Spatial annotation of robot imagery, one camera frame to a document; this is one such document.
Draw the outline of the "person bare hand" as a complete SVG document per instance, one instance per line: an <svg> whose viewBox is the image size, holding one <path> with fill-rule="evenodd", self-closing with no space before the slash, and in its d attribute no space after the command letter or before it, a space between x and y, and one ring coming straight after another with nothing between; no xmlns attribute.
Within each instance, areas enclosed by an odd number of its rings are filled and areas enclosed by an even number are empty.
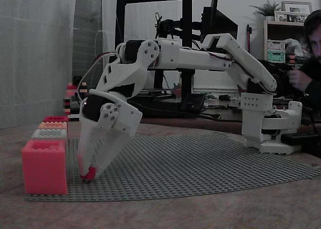
<svg viewBox="0 0 321 229"><path fill-rule="evenodd" d="M289 83L297 90L304 92L312 82L312 78L301 70L291 70L287 72Z"/></svg>

